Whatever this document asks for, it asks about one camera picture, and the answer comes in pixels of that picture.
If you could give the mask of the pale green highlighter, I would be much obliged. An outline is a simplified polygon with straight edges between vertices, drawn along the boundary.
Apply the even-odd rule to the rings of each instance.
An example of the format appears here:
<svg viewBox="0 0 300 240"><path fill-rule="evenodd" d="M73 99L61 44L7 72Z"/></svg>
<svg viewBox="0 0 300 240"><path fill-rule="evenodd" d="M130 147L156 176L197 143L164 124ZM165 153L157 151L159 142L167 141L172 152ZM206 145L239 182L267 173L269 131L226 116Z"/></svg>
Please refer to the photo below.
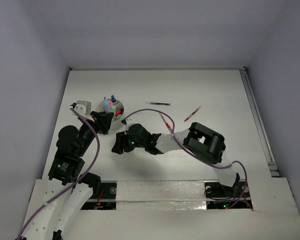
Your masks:
<svg viewBox="0 0 300 240"><path fill-rule="evenodd" d="M116 112L116 106L113 105L113 106L111 107L111 111L112 111L113 113L115 113L115 112Z"/></svg>

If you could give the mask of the black pink highlighter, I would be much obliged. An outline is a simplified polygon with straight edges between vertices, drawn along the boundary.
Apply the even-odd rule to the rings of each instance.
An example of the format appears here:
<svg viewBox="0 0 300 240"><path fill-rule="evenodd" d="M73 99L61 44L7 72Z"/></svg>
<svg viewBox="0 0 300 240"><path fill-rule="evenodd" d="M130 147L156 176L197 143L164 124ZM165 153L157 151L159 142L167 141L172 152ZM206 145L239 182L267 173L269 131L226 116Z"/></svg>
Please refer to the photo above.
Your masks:
<svg viewBox="0 0 300 240"><path fill-rule="evenodd" d="M115 115L116 116L118 116L118 115L120 115L120 114L122 114L123 113L123 110L121 109L121 110L117 110L116 112L115 112Z"/></svg>

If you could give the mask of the pale blue highlighter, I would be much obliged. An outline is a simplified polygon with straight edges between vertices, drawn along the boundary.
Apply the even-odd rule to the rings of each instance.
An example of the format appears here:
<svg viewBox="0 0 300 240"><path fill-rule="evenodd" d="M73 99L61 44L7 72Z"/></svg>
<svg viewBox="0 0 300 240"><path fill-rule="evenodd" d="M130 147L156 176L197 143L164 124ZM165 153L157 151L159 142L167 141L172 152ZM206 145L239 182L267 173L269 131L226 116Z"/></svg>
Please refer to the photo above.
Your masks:
<svg viewBox="0 0 300 240"><path fill-rule="evenodd" d="M109 101L106 97L104 97L104 99L103 99L103 108L106 113L111 112L111 107L110 107Z"/></svg>

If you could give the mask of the blue capped glue bottle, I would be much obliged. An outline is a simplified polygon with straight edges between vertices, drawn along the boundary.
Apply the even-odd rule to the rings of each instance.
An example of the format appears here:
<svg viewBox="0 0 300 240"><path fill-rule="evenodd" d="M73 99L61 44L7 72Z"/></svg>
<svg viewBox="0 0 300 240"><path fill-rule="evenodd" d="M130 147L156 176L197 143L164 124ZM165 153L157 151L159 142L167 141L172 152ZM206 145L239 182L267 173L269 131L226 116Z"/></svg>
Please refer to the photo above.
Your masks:
<svg viewBox="0 0 300 240"><path fill-rule="evenodd" d="M116 98L115 98L114 95L111 95L111 101L112 101L113 103L116 102Z"/></svg>

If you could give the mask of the red gel pen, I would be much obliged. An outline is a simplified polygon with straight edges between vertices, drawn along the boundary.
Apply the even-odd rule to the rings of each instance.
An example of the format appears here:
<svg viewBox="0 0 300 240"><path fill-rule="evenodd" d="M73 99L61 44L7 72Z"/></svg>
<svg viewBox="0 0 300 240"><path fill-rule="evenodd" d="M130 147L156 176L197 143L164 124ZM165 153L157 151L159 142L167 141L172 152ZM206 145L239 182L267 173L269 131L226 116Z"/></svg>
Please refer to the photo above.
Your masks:
<svg viewBox="0 0 300 240"><path fill-rule="evenodd" d="M169 130L169 132L170 132L171 134L174 134L175 123L172 121L172 122L171 122L172 125L170 125L170 124L166 121L166 119L165 119L165 117L164 117L164 115L163 115L162 113L159 113L159 116L161 117L162 121L164 122L164 125L167 127L167 129Z"/></svg>

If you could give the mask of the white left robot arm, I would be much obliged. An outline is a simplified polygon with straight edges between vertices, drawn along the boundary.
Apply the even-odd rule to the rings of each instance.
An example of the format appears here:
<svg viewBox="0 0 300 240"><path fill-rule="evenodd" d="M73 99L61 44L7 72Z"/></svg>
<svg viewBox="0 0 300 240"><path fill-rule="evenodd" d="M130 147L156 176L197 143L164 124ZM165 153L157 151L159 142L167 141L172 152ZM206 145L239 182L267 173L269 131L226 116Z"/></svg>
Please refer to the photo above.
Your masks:
<svg viewBox="0 0 300 240"><path fill-rule="evenodd" d="M67 125L59 131L41 206L23 225L19 240L61 240L85 202L102 190L100 176L82 171L82 157L93 140L99 140L98 134L108 134L114 114L92 111L84 115L74 109L72 113L82 126Z"/></svg>

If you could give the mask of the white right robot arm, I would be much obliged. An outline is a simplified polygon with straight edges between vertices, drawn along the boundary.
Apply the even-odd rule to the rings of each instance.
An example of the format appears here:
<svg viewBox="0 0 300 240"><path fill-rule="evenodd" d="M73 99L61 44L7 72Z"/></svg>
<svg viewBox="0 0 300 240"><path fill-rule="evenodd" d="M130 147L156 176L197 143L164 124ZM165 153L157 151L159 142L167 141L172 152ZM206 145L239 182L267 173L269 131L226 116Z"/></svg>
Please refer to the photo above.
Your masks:
<svg viewBox="0 0 300 240"><path fill-rule="evenodd" d="M151 155L162 155L176 150L184 150L196 160L212 167L218 182L207 191L208 197L241 198L240 174L233 164L224 158L225 138L220 133L194 122L189 128L169 134L150 133L139 123L116 133L115 144L111 151L116 154L129 153L136 148L144 149Z"/></svg>

